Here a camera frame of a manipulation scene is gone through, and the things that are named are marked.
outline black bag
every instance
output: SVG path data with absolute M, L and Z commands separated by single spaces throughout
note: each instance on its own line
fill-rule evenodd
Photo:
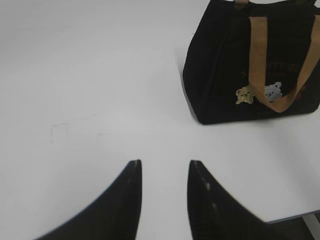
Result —
M 200 123 L 318 108 L 320 10 L 315 1 L 210 1 L 183 69 L 185 92 Z

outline animal patch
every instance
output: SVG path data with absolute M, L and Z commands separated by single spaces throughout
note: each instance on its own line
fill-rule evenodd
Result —
M 269 86 L 264 87 L 264 95 L 269 100 L 269 102 L 277 101 L 282 98 L 281 93 L 281 82 L 277 81 L 275 84 L 271 84 Z
M 238 100 L 236 101 L 235 104 L 240 104 L 240 103 L 252 104 L 254 102 L 255 93 L 252 91 L 250 85 L 240 88 L 235 92 L 235 94 L 238 97 Z
M 269 102 L 274 102 L 282 97 L 282 93 L 280 89 L 281 85 L 282 85 L 281 82 L 277 81 L 275 84 L 271 84 L 264 87 L 264 95 Z M 254 102 L 255 93 L 250 87 L 250 85 L 244 86 L 238 89 L 235 92 L 235 94 L 238 97 L 238 100 L 236 101 L 235 104 L 240 104 L 240 103 L 252 104 Z

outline dark floor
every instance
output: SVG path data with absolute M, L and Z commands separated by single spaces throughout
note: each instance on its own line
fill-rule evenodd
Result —
M 272 224 L 272 228 L 290 240 L 314 240 L 302 217 Z

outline tote bag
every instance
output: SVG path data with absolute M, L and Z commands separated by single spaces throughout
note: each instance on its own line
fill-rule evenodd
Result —
M 211 0 L 183 84 L 202 124 L 312 113 L 320 103 L 319 59 L 315 0 Z

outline tan strap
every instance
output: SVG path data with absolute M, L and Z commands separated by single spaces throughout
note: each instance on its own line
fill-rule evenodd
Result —
M 266 17 L 250 17 L 250 21 L 251 47 L 249 57 L 249 85 L 259 102 L 277 113 L 282 113 L 294 102 L 298 92 L 306 83 L 320 59 L 320 16 L 315 16 L 310 48 L 301 68 L 301 72 L 299 73 L 296 87 L 288 95 L 274 102 L 269 102 L 265 96 L 268 20 Z

